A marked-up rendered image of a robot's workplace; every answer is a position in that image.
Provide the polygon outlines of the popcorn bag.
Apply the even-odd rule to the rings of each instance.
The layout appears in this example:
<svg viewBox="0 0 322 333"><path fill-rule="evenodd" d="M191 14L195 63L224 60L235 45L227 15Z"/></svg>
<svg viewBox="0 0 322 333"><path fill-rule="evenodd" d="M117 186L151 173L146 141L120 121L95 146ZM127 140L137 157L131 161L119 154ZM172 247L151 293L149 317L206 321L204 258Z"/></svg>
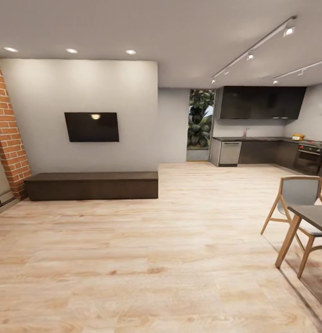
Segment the popcorn bag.
<svg viewBox="0 0 322 333"><path fill-rule="evenodd" d="M292 140L303 142L305 135L294 133L292 134Z"/></svg>

